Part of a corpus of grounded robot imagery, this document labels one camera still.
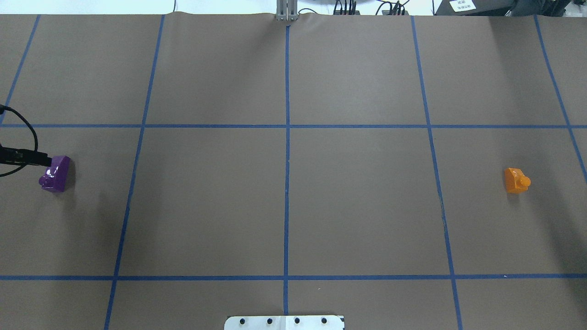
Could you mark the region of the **purple trapezoid block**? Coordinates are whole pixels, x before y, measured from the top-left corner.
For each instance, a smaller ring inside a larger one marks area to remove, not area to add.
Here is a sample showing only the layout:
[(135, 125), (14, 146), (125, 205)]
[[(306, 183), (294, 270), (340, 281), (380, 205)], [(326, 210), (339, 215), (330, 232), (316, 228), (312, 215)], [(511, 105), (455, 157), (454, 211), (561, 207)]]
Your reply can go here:
[(39, 178), (42, 190), (51, 193), (65, 192), (71, 162), (72, 160), (68, 156), (52, 157), (50, 166), (46, 167), (44, 175)]

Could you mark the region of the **orange trapezoid block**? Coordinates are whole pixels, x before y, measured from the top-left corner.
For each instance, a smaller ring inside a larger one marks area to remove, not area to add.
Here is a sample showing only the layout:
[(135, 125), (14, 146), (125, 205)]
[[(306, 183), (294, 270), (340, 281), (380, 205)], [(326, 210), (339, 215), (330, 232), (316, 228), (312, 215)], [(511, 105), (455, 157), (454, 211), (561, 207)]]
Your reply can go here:
[(531, 179), (521, 169), (508, 167), (504, 170), (504, 183), (507, 193), (520, 194), (528, 190)]

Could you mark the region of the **black label printer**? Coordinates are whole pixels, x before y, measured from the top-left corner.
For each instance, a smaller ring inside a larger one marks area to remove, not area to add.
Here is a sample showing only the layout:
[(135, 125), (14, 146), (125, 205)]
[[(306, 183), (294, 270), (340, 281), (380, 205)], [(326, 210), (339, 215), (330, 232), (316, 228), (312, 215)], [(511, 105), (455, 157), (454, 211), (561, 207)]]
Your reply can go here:
[(443, 0), (434, 16), (505, 16), (515, 0)]

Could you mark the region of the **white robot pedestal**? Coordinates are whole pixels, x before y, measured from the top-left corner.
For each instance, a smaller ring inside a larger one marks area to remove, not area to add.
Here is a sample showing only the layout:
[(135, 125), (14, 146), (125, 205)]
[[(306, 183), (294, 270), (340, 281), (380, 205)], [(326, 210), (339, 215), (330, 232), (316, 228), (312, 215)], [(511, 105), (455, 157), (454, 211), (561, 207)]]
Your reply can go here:
[(229, 317), (225, 330), (344, 330), (343, 316), (275, 315)]

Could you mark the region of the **aluminium frame post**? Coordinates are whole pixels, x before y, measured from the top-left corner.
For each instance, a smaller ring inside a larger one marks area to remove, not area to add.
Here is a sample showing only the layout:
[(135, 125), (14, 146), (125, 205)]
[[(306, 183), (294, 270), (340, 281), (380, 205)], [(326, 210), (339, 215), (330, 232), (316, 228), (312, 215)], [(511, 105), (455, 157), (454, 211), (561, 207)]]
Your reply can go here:
[(276, 0), (275, 18), (279, 22), (294, 22), (299, 19), (297, 0)]

